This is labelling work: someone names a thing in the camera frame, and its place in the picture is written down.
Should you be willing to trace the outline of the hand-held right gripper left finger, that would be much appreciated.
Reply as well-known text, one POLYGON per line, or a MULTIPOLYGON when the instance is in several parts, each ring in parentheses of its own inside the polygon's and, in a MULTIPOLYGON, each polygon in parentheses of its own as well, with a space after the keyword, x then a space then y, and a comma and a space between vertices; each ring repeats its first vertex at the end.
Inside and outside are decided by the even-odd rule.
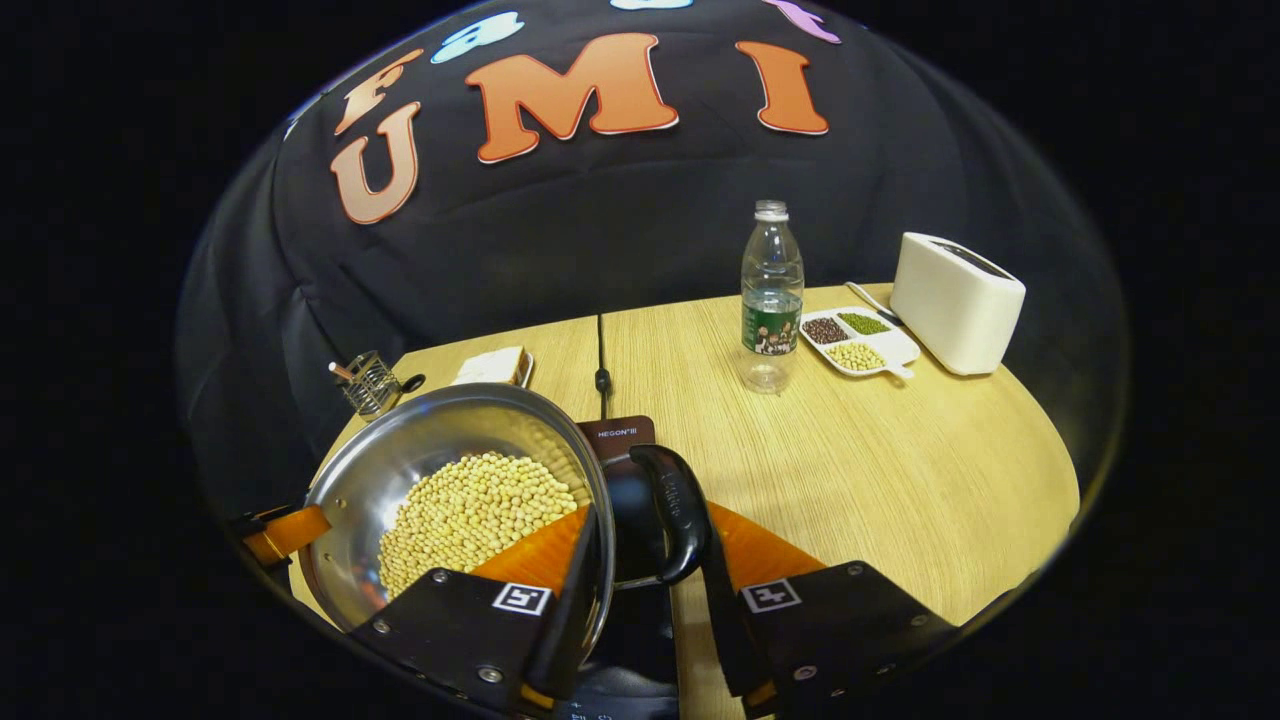
POLYGON ((588 503, 471 573, 425 571, 349 635, 479 712, 548 715, 602 624, 603 543, 588 503))

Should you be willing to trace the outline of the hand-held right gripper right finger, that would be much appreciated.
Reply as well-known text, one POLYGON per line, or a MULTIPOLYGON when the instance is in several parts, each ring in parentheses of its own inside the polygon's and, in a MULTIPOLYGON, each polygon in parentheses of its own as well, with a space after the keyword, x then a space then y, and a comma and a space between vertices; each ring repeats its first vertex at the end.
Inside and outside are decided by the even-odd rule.
POLYGON ((703 579, 721 670, 748 715, 856 715, 959 629, 879 569, 828 565, 718 503, 703 579))

